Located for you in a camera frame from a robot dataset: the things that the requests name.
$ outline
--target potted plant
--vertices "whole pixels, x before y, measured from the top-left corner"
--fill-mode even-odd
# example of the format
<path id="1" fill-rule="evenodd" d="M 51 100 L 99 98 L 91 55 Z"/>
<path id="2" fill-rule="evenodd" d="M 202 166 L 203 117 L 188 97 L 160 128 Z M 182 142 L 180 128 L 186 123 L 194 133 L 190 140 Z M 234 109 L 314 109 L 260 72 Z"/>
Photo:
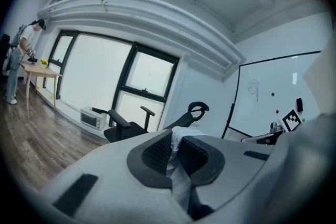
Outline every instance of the potted plant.
<path id="1" fill-rule="evenodd" d="M 41 63 L 41 67 L 42 68 L 47 68 L 47 66 L 48 66 L 48 61 L 47 60 L 40 60 L 40 63 Z"/>

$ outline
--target window pane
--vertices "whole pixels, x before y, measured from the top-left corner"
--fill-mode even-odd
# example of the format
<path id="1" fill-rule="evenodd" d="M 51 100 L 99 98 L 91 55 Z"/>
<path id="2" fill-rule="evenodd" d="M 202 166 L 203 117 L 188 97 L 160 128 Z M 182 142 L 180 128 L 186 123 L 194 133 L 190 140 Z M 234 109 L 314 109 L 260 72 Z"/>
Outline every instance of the window pane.
<path id="1" fill-rule="evenodd" d="M 173 66 L 173 63 L 138 52 L 126 86 L 164 96 Z"/>
<path id="2" fill-rule="evenodd" d="M 61 68 L 53 63 L 50 63 L 49 64 L 49 68 L 52 70 L 52 71 L 55 71 L 56 73 L 60 73 L 61 71 Z M 50 92 L 50 93 L 54 93 L 54 80 L 53 78 L 47 78 L 46 80 L 46 88 L 47 90 Z"/>
<path id="3" fill-rule="evenodd" d="M 158 130 L 164 103 L 150 100 L 132 93 L 120 91 L 116 111 L 128 122 L 136 122 L 144 128 L 146 112 L 140 107 L 145 106 L 155 113 L 149 119 L 148 131 Z"/>
<path id="4" fill-rule="evenodd" d="M 60 40 L 57 44 L 54 56 L 52 57 L 54 60 L 56 60 L 56 61 L 58 60 L 60 62 L 63 62 L 64 55 L 67 52 L 67 49 L 68 49 L 72 39 L 73 39 L 73 37 L 69 37 L 69 36 L 64 36 L 64 37 L 60 38 Z"/>
<path id="5" fill-rule="evenodd" d="M 109 110 L 131 45 L 79 35 L 65 66 L 61 99 L 76 109 Z"/>

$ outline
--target tabletop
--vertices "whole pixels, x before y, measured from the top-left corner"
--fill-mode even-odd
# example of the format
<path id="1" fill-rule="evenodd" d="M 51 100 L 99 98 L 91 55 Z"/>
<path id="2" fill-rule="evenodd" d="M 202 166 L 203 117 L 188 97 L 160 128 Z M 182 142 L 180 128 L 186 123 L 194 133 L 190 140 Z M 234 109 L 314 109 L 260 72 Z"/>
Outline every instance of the tabletop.
<path id="1" fill-rule="evenodd" d="M 26 72 L 45 74 L 49 76 L 59 76 L 62 77 L 61 74 L 52 71 L 50 68 L 42 68 L 40 65 L 32 65 L 31 63 L 21 63 L 21 66 Z"/>

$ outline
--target wooden table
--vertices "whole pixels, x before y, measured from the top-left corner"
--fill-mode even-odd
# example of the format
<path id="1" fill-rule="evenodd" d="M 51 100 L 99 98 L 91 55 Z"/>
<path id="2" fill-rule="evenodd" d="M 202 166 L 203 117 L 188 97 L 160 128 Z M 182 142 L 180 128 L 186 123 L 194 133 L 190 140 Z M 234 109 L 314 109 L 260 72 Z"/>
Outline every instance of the wooden table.
<path id="1" fill-rule="evenodd" d="M 21 63 L 21 66 L 28 74 L 27 85 L 26 85 L 26 104 L 27 104 L 27 114 L 29 117 L 29 85 L 31 76 L 36 76 L 36 89 L 37 89 L 37 77 L 43 78 L 53 78 L 54 81 L 54 109 L 56 111 L 56 84 L 57 78 L 62 77 L 61 74 L 52 71 L 49 68 L 42 68 L 38 64 L 32 65 L 31 63 Z"/>

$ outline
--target light blue jeans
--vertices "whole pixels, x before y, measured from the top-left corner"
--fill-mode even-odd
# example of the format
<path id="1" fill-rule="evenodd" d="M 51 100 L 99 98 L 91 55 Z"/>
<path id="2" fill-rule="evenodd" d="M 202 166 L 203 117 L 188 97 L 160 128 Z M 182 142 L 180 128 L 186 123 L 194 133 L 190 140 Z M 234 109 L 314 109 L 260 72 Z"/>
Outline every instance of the light blue jeans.
<path id="1" fill-rule="evenodd" d="M 7 82 L 7 90 L 6 90 L 7 103 L 10 103 L 12 100 L 15 99 L 17 79 L 18 79 L 18 74 L 19 74 L 20 62 L 22 59 L 22 54 L 20 52 L 20 49 L 15 48 L 10 58 L 11 58 L 10 59 L 11 63 L 10 63 L 8 82 Z"/>

